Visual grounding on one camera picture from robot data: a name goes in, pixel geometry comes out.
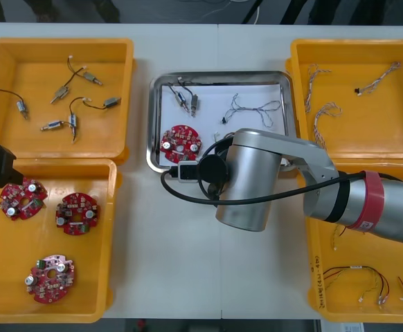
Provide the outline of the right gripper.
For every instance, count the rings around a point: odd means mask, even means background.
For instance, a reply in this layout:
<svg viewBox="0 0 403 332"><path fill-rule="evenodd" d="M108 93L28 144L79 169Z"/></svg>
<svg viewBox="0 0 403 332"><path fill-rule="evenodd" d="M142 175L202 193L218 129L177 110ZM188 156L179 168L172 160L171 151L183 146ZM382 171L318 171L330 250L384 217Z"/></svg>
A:
<svg viewBox="0 0 403 332"><path fill-rule="evenodd" d="M229 147L232 145L232 138L223 138L217 141L214 146L214 153L221 158L227 155Z"/></svg>

